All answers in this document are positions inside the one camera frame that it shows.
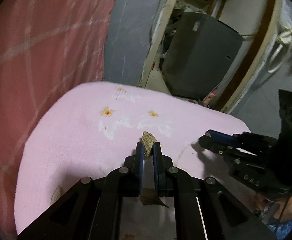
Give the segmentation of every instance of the gray wall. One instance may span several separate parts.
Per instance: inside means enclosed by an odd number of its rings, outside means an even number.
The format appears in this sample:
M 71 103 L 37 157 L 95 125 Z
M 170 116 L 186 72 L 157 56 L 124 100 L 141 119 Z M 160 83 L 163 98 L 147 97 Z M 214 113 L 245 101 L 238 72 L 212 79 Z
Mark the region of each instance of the gray wall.
M 288 0 L 287 4 L 292 20 L 292 3 Z M 288 62 L 273 75 L 266 69 L 260 73 L 231 115 L 244 121 L 253 133 L 277 138 L 280 132 L 278 89 L 292 91 L 292 52 Z
M 103 80 L 138 85 L 152 29 L 165 1 L 115 0 L 105 45 Z

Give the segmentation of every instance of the dried leaf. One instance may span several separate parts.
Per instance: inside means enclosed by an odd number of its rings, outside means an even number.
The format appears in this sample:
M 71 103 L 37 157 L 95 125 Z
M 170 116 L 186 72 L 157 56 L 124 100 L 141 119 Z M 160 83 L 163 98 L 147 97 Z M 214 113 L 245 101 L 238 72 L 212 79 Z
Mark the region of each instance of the dried leaf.
M 50 205 L 53 205 L 63 194 L 64 190 L 62 189 L 61 185 L 58 185 L 52 195 L 52 198 L 50 199 Z
M 154 189 L 143 187 L 141 195 L 139 196 L 139 199 L 141 200 L 141 202 L 144 206 L 146 206 L 146 205 L 161 205 L 164 207 L 168 207 L 156 195 L 156 191 Z

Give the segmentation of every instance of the gray box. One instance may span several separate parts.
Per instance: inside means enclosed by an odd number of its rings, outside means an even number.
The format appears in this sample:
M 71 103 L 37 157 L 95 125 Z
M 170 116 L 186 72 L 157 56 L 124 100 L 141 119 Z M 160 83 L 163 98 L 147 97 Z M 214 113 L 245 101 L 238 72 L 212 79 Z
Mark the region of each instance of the gray box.
M 210 15 L 184 13 L 162 66 L 171 94 L 203 99 L 222 81 L 242 42 Z

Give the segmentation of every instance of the blue clothing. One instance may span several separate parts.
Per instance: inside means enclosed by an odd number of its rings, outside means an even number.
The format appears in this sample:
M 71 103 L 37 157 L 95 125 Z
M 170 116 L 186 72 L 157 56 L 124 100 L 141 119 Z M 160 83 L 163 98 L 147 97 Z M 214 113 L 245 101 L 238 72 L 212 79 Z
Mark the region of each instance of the blue clothing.
M 268 225 L 268 228 L 274 232 L 276 225 Z M 288 235 L 290 230 L 292 230 L 292 219 L 279 224 L 277 233 L 276 233 L 277 239 L 283 240 Z

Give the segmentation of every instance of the pink object on floor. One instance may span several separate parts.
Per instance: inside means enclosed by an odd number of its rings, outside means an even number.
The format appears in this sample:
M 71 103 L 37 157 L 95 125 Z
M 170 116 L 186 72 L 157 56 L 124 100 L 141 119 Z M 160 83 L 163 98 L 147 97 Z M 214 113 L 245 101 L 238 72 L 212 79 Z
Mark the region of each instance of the pink object on floor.
M 122 166 L 143 131 L 155 136 L 175 166 L 197 178 L 214 176 L 248 205 L 251 191 L 228 175 L 221 156 L 198 145 L 209 129 L 249 131 L 231 115 L 152 90 L 108 82 L 74 88 L 49 109 L 26 142 L 15 198 L 17 232 L 50 206 L 58 185 L 67 191 L 81 177 L 97 179 Z M 169 209 L 124 199 L 120 239 L 176 237 L 174 204 L 170 198 L 163 201 Z
M 24 143 L 69 89 L 100 81 L 114 0 L 4 0 L 0 5 L 0 226 L 16 236 Z

